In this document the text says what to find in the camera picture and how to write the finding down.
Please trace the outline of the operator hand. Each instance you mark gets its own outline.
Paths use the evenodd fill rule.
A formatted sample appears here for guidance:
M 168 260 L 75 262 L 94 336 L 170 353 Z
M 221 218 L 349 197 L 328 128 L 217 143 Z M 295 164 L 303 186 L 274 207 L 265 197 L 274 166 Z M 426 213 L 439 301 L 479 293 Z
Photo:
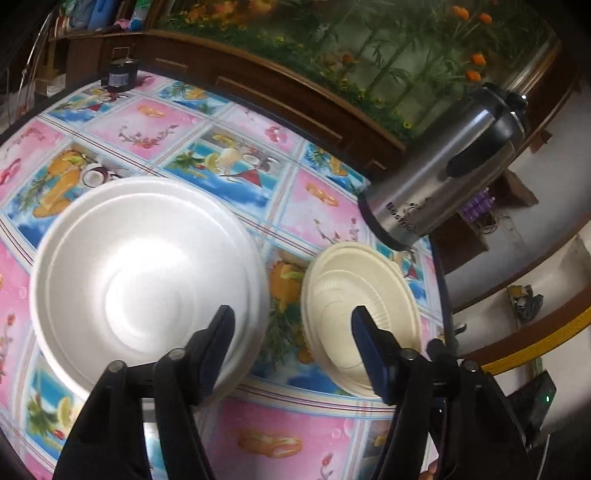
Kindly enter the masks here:
M 433 461 L 429 467 L 420 474 L 419 480 L 434 480 L 436 473 L 438 472 L 439 461 Z

